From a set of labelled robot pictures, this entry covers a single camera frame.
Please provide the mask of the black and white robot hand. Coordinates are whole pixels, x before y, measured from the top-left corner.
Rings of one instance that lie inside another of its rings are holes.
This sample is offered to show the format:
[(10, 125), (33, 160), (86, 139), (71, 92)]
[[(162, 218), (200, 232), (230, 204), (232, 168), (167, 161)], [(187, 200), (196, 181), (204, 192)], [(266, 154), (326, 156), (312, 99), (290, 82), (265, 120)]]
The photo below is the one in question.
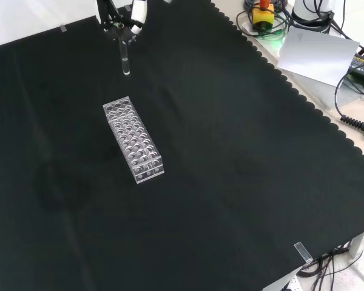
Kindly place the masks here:
[(147, 18), (147, 1), (97, 0), (96, 18), (111, 40), (125, 44), (134, 41), (143, 29)]

